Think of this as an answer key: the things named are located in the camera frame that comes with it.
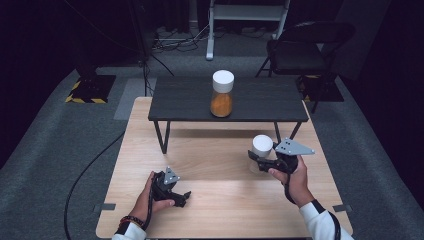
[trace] spice jar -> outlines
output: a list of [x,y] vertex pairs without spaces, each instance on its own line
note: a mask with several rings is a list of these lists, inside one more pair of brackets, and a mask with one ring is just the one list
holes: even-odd
[[211,112],[217,117],[230,115],[233,108],[234,75],[226,70],[219,70],[213,74],[213,92]]

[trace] table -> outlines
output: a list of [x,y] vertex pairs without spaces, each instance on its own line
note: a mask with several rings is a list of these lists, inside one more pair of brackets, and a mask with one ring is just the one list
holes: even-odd
[[[266,173],[248,169],[247,150],[258,134],[274,134],[272,123],[176,122],[169,153],[162,154],[154,124],[147,119],[150,97],[135,100],[105,198],[114,210],[101,212],[96,234],[110,238],[127,215],[150,174],[170,166],[181,180],[174,192],[192,191],[184,208],[153,215],[149,238],[289,238],[307,237],[296,206],[284,197],[281,184]],[[282,136],[296,123],[282,123]],[[302,124],[296,140],[315,149],[304,156],[309,187],[328,210],[342,204],[311,121]],[[346,212],[334,212],[352,233]]]
[[284,1],[284,4],[280,6],[258,6],[221,5],[215,4],[215,0],[211,0],[209,6],[209,37],[206,49],[206,60],[213,60],[215,20],[279,21],[277,34],[275,35],[275,38],[278,38],[283,32],[290,5],[290,0],[282,1]]
[[[162,152],[167,152],[171,121],[188,122],[273,122],[281,142],[278,122],[296,122],[293,139],[302,122],[308,121],[295,80],[236,78],[232,90],[233,111],[219,118],[210,112],[212,78],[162,77],[155,86],[149,120],[155,124]],[[166,121],[165,138],[159,121]]]

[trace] chair backrest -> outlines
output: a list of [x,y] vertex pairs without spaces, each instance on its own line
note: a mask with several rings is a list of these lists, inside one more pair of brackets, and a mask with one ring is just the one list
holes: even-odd
[[344,43],[355,34],[346,22],[303,22],[285,29],[278,41],[305,43]]

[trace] sleeve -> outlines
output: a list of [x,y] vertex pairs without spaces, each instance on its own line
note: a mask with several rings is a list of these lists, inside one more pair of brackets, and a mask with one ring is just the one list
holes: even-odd
[[139,226],[132,222],[124,223],[128,227],[124,226],[119,228],[118,231],[113,235],[112,240],[144,240],[146,239],[146,232],[143,231]]
[[[332,240],[336,231],[333,219],[318,201],[314,201],[301,207],[300,214],[302,214],[306,227],[314,240]],[[341,227],[340,233],[343,240],[353,239],[343,227]]]

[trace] beaded bracelet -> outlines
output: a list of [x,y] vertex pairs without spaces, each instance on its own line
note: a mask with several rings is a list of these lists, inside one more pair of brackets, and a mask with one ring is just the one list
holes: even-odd
[[139,228],[142,228],[142,226],[144,225],[144,222],[143,221],[141,221],[139,218],[137,218],[137,217],[134,217],[134,216],[125,216],[125,217],[123,217],[122,219],[121,219],[121,221],[120,221],[120,224],[119,225],[121,225],[122,223],[124,223],[124,222],[132,222],[132,223],[134,223],[135,225],[137,225]]

